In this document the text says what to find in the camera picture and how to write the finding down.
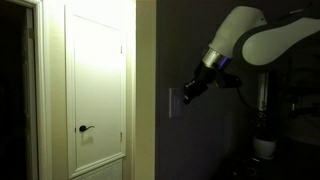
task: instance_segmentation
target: door panel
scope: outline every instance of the door panel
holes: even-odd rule
[[[77,167],[121,153],[122,59],[118,30],[74,16]],[[94,126],[80,132],[80,126]]]

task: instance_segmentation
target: floor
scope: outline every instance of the floor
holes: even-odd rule
[[[251,152],[237,153],[224,160],[212,180],[319,180],[320,146],[283,141],[273,160]]]

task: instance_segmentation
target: dark wall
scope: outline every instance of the dark wall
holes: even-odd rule
[[[180,116],[169,118],[169,88],[182,88],[193,77],[202,52],[224,18],[237,5],[265,11],[268,20],[305,7],[309,1],[159,0],[157,6],[156,179],[206,180],[220,161],[251,138],[248,110],[235,89],[213,84]],[[234,63],[227,72],[243,81],[244,98],[256,106],[258,75]]]

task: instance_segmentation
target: wall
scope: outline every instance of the wall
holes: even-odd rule
[[[155,171],[156,0],[138,0],[136,9],[135,180]]]
[[[213,84],[181,115],[168,117],[169,88],[182,88],[193,77],[201,54],[224,18],[237,5],[265,11],[267,20],[304,7],[299,1],[160,0],[157,8],[156,179],[206,180],[219,162],[250,140],[252,123],[235,89]],[[243,81],[240,91],[256,106],[257,73],[234,63],[227,72]]]

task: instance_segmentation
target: door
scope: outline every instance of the door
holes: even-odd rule
[[[75,16],[75,115],[79,167],[121,152],[121,37]],[[80,127],[92,128],[81,131]]]
[[[37,119],[36,119],[36,90],[35,90],[35,59],[33,37],[33,11],[26,8],[23,33],[24,56],[24,102],[25,102],[25,143],[27,179],[38,179],[38,151],[37,151]]]
[[[88,6],[81,2],[86,3],[77,2],[73,11],[67,8],[66,23],[70,178],[121,159],[125,144],[126,67],[117,15],[120,6],[110,0]],[[113,9],[106,11],[104,6]]]

